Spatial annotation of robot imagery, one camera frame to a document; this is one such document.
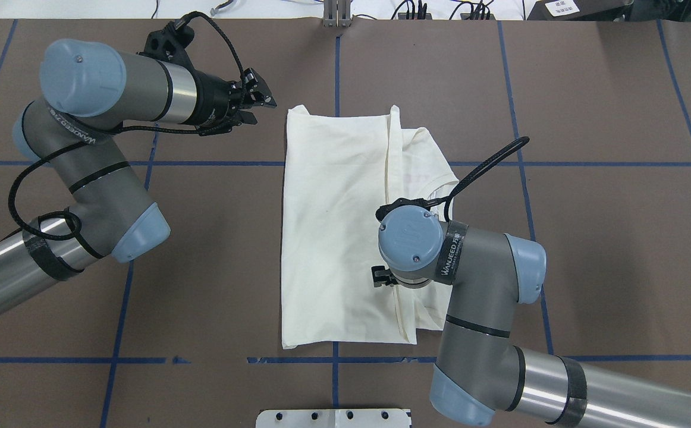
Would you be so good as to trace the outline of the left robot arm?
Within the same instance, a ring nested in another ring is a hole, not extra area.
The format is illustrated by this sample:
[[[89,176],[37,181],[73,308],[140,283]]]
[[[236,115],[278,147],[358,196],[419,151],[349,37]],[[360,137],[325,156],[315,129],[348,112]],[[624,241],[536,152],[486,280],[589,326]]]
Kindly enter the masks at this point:
[[[252,68],[237,81],[197,71],[176,42],[150,42],[137,54],[104,43],[52,43],[39,68],[43,94],[13,127],[15,146],[32,160],[11,185],[8,211],[17,230],[0,241],[0,315],[69,280],[107,256],[126,263],[171,235],[114,136],[126,120],[176,124],[208,136],[256,124],[255,106],[277,105]],[[16,198],[33,171],[49,165],[74,200],[30,221]]]

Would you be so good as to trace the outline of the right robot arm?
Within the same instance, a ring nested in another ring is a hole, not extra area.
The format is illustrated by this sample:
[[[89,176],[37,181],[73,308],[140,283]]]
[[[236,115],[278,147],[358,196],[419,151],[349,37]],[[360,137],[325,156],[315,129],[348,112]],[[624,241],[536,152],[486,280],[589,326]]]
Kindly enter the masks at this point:
[[[691,427],[691,391],[515,346],[515,309],[534,303],[546,252],[531,240],[442,221],[400,199],[376,211],[376,285],[451,287],[430,401],[446,418],[487,426],[496,411],[554,427]]]

